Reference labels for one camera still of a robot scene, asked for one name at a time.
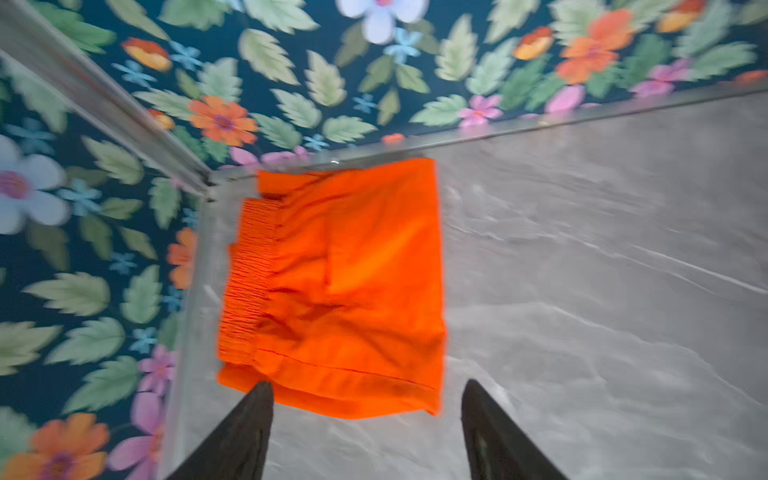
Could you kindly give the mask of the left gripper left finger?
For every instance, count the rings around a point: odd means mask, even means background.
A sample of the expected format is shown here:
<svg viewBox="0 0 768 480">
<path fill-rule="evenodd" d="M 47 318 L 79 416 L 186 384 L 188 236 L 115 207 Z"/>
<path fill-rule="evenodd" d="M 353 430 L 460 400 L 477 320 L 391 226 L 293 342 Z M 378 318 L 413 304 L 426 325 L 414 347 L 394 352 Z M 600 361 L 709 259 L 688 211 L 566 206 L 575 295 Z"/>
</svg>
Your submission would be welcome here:
<svg viewBox="0 0 768 480">
<path fill-rule="evenodd" d="M 258 383 L 168 479 L 260 480 L 274 404 L 272 385 Z"/>
</svg>

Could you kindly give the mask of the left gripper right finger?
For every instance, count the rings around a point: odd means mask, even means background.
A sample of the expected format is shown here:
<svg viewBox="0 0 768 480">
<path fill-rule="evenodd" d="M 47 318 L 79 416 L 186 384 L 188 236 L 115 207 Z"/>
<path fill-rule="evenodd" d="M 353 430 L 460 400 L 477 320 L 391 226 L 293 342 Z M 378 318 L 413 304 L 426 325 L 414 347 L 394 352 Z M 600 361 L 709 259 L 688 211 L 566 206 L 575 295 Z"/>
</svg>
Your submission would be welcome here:
<svg viewBox="0 0 768 480">
<path fill-rule="evenodd" d="M 565 480 L 476 380 L 464 387 L 461 420 L 472 480 Z"/>
</svg>

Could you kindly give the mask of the orange shorts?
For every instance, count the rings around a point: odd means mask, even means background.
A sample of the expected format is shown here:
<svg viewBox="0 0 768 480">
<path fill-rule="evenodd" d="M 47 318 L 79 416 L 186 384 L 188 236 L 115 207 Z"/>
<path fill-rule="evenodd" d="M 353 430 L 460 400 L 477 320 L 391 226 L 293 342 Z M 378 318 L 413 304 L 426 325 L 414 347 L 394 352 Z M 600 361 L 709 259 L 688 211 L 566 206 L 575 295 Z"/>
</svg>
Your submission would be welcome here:
<svg viewBox="0 0 768 480">
<path fill-rule="evenodd" d="M 341 419 L 441 409 L 436 163 L 262 172 L 223 295 L 219 382 Z"/>
</svg>

